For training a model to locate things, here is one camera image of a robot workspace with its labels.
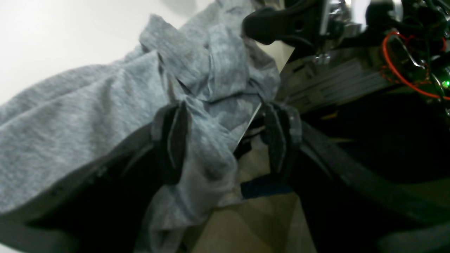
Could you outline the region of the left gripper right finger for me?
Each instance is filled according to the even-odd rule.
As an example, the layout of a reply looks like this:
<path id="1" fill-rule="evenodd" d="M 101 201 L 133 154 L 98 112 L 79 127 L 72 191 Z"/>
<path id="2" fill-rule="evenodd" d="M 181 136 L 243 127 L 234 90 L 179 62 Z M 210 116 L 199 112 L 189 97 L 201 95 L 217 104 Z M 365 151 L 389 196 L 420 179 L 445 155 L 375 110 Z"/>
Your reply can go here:
<path id="1" fill-rule="evenodd" d="M 262 110 L 271 174 L 299 196 L 318 253 L 449 252 L 449 208 L 368 170 L 295 108 Z"/>

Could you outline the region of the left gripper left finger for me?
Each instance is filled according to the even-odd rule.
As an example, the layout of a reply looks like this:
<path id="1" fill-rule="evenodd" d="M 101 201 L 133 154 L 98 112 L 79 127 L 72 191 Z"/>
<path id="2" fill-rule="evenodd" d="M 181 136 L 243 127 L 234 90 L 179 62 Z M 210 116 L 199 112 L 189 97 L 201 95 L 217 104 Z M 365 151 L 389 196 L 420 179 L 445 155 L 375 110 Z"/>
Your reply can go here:
<path id="1" fill-rule="evenodd" d="M 113 151 L 78 168 L 1 216 L 1 243 L 23 253 L 132 253 L 148 205 L 180 181 L 189 113 L 185 102 Z"/>

